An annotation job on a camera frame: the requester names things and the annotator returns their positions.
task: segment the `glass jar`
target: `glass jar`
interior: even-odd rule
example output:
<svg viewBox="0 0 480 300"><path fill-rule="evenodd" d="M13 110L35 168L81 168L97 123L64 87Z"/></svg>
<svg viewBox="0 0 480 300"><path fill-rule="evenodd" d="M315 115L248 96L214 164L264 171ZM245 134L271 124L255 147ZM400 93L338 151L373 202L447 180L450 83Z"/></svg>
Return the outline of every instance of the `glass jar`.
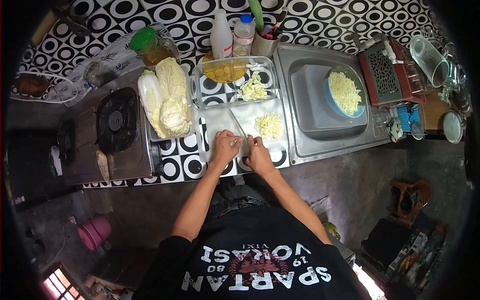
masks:
<svg viewBox="0 0 480 300"><path fill-rule="evenodd" d="M130 40L130 48L142 58L146 66L155 66L160 61L174 57L170 49L158 41L155 29L146 27L139 30Z"/></svg>

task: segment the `green lid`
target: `green lid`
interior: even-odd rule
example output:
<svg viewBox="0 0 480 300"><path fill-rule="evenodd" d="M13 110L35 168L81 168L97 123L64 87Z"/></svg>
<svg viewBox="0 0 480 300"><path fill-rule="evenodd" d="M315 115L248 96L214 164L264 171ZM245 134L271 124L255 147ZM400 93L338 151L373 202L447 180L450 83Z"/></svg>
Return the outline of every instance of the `green lid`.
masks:
<svg viewBox="0 0 480 300"><path fill-rule="evenodd" d="M132 36L132 39L130 40L130 49L138 51L145 46L148 46L148 48L150 48L155 44L155 37L155 29L151 27L142 28Z"/></svg>

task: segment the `white bottle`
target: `white bottle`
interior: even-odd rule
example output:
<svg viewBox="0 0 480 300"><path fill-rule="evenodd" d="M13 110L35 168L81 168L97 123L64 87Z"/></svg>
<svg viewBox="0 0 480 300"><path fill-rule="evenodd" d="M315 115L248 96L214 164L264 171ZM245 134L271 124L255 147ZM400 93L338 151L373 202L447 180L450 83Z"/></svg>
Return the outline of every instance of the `white bottle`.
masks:
<svg viewBox="0 0 480 300"><path fill-rule="evenodd" d="M255 35L255 23L252 22L252 16L241 15L240 22L237 22L233 28L233 33L233 56L249 56Z"/></svg>
<svg viewBox="0 0 480 300"><path fill-rule="evenodd" d="M227 13L223 9L215 11L210 43L212 44L213 58L220 60L232 55L232 31L227 21Z"/></svg>

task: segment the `wooden chair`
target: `wooden chair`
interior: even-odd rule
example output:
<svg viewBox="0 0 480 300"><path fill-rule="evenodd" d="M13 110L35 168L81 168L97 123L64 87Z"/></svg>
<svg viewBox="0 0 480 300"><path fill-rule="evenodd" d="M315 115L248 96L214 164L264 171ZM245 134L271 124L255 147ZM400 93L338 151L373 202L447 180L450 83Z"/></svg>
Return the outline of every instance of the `wooden chair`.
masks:
<svg viewBox="0 0 480 300"><path fill-rule="evenodd" d="M414 218L414 216L416 216L420 212L420 210L428 204L430 200L430 196L432 194L432 186L425 180L419 180L414 184L408 184L408 183L399 182L399 181L391 181L390 185L400 190L400 198L398 199L398 205L397 205L396 211L390 210L390 212L405 220L409 218L410 219ZM410 195L415 194L417 192L419 193L417 202L413 206L412 210L406 213L400 207L402 201L404 200L405 193L407 193L407 197L409 197Z"/></svg>

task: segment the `hand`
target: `hand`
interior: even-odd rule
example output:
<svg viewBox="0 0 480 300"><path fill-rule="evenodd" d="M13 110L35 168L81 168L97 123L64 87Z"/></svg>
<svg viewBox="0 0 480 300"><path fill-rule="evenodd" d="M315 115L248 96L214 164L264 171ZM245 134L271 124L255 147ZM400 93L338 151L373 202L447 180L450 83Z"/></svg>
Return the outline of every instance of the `hand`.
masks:
<svg viewBox="0 0 480 300"><path fill-rule="evenodd" d="M260 175L263 179L268 174L276 171L275 166L272 163L268 148L265 148L264 142L260 136L253 138L248 135L248 149L249 154L247 157L247 166Z"/></svg>
<svg viewBox="0 0 480 300"><path fill-rule="evenodd" d="M233 135L231 131L223 130L216 133L215 139L215 154L213 161L217 162L223 168L225 168L230 161L233 160L235 155L238 154L241 146L241 137Z"/></svg>

